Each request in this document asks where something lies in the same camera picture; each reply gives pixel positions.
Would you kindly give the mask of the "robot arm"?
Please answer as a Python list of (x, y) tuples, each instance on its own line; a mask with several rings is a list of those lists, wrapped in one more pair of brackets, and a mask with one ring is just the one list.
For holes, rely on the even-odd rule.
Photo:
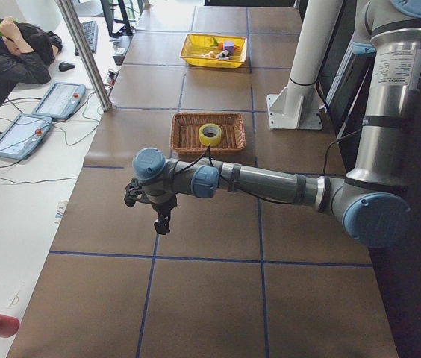
[(212, 198), (218, 189), (275, 204), (307, 205), (334, 216), (355, 241), (384, 248), (410, 227), (402, 167), (421, 88), (421, 1), (359, 1), (352, 41), (375, 63), (362, 120), (356, 164), (342, 179), (274, 172), (211, 158), (205, 147), (193, 162), (144, 148), (133, 159), (135, 178), (125, 204), (149, 204), (155, 230), (169, 232), (180, 194)]

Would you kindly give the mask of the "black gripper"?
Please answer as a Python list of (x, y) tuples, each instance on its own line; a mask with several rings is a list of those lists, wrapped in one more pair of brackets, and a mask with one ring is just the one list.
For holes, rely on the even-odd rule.
[(176, 196), (171, 196), (167, 201), (162, 203), (151, 203), (153, 210), (158, 214), (158, 218), (154, 222), (157, 234), (167, 235), (170, 232), (169, 221), (171, 220), (171, 212), (177, 205)]

